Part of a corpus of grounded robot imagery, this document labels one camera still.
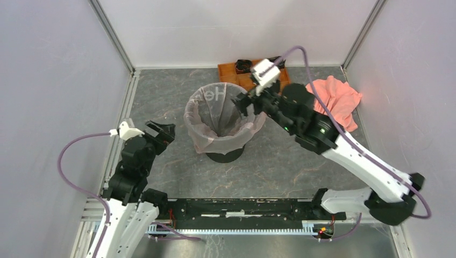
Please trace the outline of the black bag roll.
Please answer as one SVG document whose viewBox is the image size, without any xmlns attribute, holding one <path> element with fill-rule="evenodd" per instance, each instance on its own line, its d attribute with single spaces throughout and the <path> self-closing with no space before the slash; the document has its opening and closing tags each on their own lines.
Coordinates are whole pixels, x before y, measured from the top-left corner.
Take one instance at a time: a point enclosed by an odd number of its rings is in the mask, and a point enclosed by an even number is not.
<svg viewBox="0 0 456 258">
<path fill-rule="evenodd" d="M 284 69 L 286 64 L 286 59 L 282 58 L 281 56 L 275 56 L 272 58 L 268 58 L 268 60 L 274 63 L 278 69 Z"/>
<path fill-rule="evenodd" d="M 253 62 L 247 59 L 238 59 L 234 63 L 234 68 L 236 74 L 247 74 L 251 72 L 251 68 L 253 66 Z"/>
</svg>

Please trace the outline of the black bag roll right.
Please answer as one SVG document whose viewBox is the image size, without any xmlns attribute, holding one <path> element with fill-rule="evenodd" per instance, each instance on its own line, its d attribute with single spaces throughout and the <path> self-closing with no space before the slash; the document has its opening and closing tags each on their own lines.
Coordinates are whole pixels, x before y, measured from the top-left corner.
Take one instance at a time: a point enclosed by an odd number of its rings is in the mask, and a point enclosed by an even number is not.
<svg viewBox="0 0 456 258">
<path fill-rule="evenodd" d="M 286 59 L 282 58 L 281 56 L 275 56 L 272 58 L 268 58 L 268 60 L 274 63 L 278 69 L 284 69 L 286 64 Z"/>
</svg>

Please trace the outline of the pink translucent trash bag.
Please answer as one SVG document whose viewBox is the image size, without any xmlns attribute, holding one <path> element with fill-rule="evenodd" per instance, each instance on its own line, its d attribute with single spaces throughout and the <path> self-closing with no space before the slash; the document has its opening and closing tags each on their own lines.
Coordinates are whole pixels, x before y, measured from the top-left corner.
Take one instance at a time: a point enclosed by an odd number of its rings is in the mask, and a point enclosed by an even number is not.
<svg viewBox="0 0 456 258">
<path fill-rule="evenodd" d="M 236 84 L 217 82 L 200 87 L 189 97 L 183 120 L 197 153 L 227 154 L 241 149 L 262 129 L 264 113 L 254 114 L 249 106 L 245 116 L 232 101 L 245 93 Z"/>
</svg>

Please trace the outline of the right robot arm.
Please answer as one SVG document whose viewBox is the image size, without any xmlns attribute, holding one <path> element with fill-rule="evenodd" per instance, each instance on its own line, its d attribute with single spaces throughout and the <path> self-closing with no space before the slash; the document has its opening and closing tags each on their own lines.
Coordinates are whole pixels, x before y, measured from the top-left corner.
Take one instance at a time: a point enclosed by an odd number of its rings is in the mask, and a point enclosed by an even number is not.
<svg viewBox="0 0 456 258">
<path fill-rule="evenodd" d="M 365 183 L 365 188 L 357 190 L 319 189 L 310 205 L 315 218 L 341 212 L 366 213 L 397 226 L 414 216 L 424 177 L 399 171 L 373 155 L 349 132 L 337 130 L 329 116 L 314 110 L 315 97 L 304 85 L 289 84 L 281 93 L 275 87 L 260 94 L 251 90 L 237 94 L 232 102 L 243 115 L 249 110 L 264 113 L 294 136 L 301 147 L 341 165 Z"/>
</svg>

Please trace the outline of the salmon pink cloth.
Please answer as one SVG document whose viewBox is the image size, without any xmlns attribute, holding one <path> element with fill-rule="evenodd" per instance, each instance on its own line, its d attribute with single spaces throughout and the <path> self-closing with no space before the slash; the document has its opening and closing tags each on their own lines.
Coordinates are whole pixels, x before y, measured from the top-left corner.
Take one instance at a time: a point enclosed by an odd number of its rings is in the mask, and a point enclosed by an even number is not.
<svg viewBox="0 0 456 258">
<path fill-rule="evenodd" d="M 336 122 L 348 132 L 355 131 L 358 125 L 352 113 L 361 102 L 362 94 L 332 75 L 326 79 L 314 80 L 313 84 Z"/>
</svg>

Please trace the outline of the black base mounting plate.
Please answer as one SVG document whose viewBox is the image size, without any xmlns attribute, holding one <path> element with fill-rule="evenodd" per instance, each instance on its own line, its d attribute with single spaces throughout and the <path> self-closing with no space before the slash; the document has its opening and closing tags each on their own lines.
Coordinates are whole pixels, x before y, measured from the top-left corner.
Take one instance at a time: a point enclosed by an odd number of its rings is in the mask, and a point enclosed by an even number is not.
<svg viewBox="0 0 456 258">
<path fill-rule="evenodd" d="M 169 199 L 158 221 L 177 230 L 291 230 L 303 222 L 342 221 L 346 213 L 331 214 L 309 199 L 212 198 Z"/>
</svg>

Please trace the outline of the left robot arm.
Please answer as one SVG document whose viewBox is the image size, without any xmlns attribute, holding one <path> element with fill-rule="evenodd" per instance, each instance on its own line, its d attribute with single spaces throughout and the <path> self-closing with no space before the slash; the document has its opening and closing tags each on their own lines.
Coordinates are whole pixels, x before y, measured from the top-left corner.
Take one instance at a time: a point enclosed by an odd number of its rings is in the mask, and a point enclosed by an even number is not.
<svg viewBox="0 0 456 258">
<path fill-rule="evenodd" d="M 167 194 L 148 189 L 153 162 L 175 139 L 174 124 L 131 119 L 110 130 L 124 141 L 120 161 L 101 195 L 104 212 L 87 257 L 132 257 L 149 225 L 169 212 Z"/>
</svg>

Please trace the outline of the black plastic trash bin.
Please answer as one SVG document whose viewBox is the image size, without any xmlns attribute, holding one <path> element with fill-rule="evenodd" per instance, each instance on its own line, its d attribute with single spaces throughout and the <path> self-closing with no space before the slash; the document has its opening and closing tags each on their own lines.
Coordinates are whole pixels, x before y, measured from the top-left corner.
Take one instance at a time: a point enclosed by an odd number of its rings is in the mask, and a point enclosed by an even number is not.
<svg viewBox="0 0 456 258">
<path fill-rule="evenodd" d="M 226 154 L 221 153 L 206 153 L 206 156 L 217 163 L 230 163 L 237 160 L 244 152 L 245 145 L 242 148 L 230 151 Z"/>
</svg>

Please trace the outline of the black bag roll left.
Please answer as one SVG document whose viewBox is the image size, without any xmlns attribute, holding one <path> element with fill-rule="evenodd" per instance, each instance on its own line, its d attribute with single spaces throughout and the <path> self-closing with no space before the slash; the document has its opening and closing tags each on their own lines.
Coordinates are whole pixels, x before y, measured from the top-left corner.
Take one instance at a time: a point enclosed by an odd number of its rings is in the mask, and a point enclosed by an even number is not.
<svg viewBox="0 0 456 258">
<path fill-rule="evenodd" d="M 247 74 L 251 72 L 251 68 L 253 66 L 253 62 L 247 59 L 238 59 L 234 63 L 234 68 L 236 74 Z"/>
</svg>

